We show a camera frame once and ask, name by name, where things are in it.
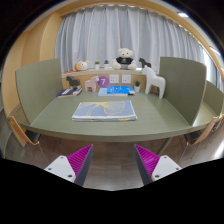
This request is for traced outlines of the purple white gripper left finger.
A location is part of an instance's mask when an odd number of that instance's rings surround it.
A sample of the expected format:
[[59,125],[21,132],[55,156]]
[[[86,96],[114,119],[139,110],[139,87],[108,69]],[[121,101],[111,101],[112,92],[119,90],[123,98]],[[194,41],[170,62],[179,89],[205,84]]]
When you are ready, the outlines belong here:
[[92,157],[93,145],[88,145],[69,156],[60,155],[45,168],[45,171],[82,186]]

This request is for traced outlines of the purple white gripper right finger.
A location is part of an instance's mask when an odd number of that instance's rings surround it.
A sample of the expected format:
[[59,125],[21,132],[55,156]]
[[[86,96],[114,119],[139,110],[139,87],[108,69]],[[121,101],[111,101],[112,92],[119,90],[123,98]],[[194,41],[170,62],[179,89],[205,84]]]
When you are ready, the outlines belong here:
[[169,156],[158,156],[137,144],[134,145],[134,156],[144,185],[181,170]]

